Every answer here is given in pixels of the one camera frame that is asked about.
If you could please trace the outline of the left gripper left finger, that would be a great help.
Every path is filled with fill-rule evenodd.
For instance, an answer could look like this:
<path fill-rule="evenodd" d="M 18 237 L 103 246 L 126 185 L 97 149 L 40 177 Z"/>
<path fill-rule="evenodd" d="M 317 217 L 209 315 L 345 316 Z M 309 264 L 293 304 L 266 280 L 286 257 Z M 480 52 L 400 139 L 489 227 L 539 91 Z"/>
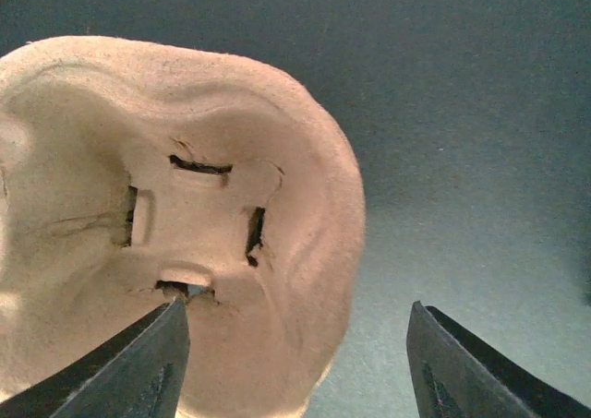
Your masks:
<path fill-rule="evenodd" d="M 75 363 L 1 403 L 3 417 L 174 417 L 190 338 L 163 304 Z"/>

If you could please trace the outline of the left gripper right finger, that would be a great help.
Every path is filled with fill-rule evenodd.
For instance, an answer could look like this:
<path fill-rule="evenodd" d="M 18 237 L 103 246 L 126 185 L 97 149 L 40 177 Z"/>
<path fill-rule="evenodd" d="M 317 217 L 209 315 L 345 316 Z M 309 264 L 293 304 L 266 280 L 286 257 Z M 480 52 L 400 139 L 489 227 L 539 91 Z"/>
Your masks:
<path fill-rule="evenodd" d="M 434 306 L 412 304 L 406 352 L 421 418 L 590 415 Z"/>

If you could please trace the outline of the brown pulp cup carrier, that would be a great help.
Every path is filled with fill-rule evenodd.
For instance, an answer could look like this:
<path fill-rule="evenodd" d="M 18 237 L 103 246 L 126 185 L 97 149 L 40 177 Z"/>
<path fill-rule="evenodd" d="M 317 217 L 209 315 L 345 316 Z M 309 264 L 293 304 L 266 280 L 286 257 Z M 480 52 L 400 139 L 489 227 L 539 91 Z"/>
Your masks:
<path fill-rule="evenodd" d="M 365 199 L 273 66 L 101 36 L 1 60 L 1 396 L 171 299 L 180 417 L 300 417 L 347 330 Z"/>

